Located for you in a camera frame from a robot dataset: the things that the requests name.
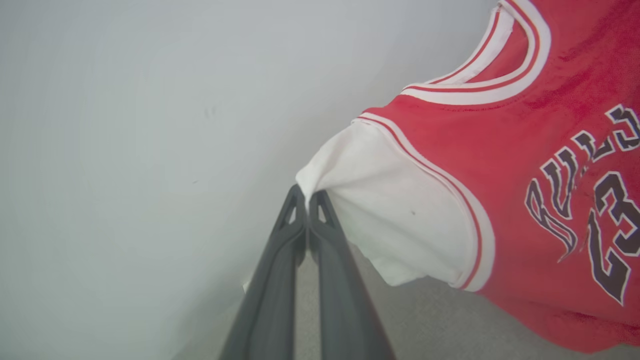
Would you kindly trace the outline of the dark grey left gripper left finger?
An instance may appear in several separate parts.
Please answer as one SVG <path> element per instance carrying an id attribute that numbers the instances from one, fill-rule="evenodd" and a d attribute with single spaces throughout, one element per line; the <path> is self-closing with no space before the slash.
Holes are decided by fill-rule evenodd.
<path id="1" fill-rule="evenodd" d="M 290 188 L 219 355 L 221 360 L 294 358 L 297 269 L 306 257 L 306 208 Z"/>

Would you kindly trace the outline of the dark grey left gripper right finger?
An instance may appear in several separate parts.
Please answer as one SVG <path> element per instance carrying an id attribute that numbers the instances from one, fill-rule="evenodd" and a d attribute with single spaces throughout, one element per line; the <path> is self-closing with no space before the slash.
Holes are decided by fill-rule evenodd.
<path id="1" fill-rule="evenodd" d="M 310 199 L 308 239 L 318 267 L 322 359 L 395 359 L 338 214 L 324 190 Z"/>

